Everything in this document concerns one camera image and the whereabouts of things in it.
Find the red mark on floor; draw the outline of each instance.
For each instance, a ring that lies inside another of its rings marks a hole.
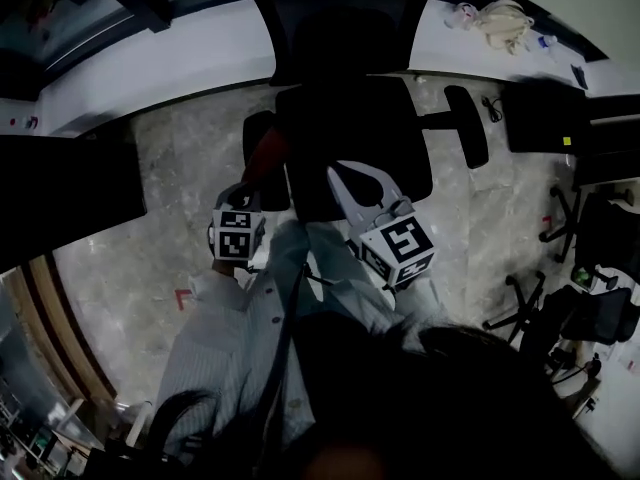
[[[180,311],[184,311],[184,306],[182,304],[182,297],[191,295],[191,290],[176,290],[176,300],[178,301],[178,309]]]

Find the gray floor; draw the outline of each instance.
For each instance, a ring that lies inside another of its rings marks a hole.
[[[479,325],[513,305],[507,273],[527,279],[537,268],[559,273],[550,258],[561,244],[541,244],[538,234],[546,229],[543,217],[555,219],[558,210],[549,188],[570,179],[571,170],[563,155],[509,152],[504,122],[491,123],[480,105],[481,95],[499,95],[498,84],[403,78],[419,114],[448,110],[443,89],[454,83],[469,90],[484,121],[490,160],[473,172],[456,132],[424,133],[434,189],[416,205],[436,239],[431,275],[440,298],[456,321]],[[55,251],[80,325],[123,402],[155,400],[171,343],[191,307],[187,300],[180,312],[174,291],[210,266],[205,231],[218,193],[242,174],[243,120],[273,109],[276,92],[236,89],[136,117],[148,214]],[[268,236],[275,219],[268,216]]]

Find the white bag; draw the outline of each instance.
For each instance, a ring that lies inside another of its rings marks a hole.
[[[496,49],[506,49],[516,54],[516,47],[529,31],[534,21],[522,6],[513,0],[498,0],[482,9],[475,25],[487,35],[487,42]]]

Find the plastic bottle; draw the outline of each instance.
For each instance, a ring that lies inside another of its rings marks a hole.
[[[545,50],[547,53],[549,53],[551,51],[551,46],[553,46],[557,42],[558,38],[556,36],[539,36],[530,32],[525,41],[525,48],[530,52],[535,52],[536,50]]]

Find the cable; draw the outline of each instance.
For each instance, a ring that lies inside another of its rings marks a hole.
[[[495,100],[491,101],[489,98],[487,98],[486,96],[482,97],[482,106],[483,107],[487,107],[487,110],[489,111],[489,118],[491,119],[492,123],[497,123],[499,121],[502,121],[502,112],[500,112],[496,107],[496,101],[499,101],[500,98],[496,98]]]
[[[561,382],[564,382],[565,380],[569,380],[572,377],[575,377],[576,375],[578,375],[580,372],[583,372],[586,368],[587,368],[586,366],[581,366],[578,370],[573,372],[571,375],[567,375],[566,377],[562,377],[560,380],[552,382],[551,385],[555,386],[556,384],[560,384]]]

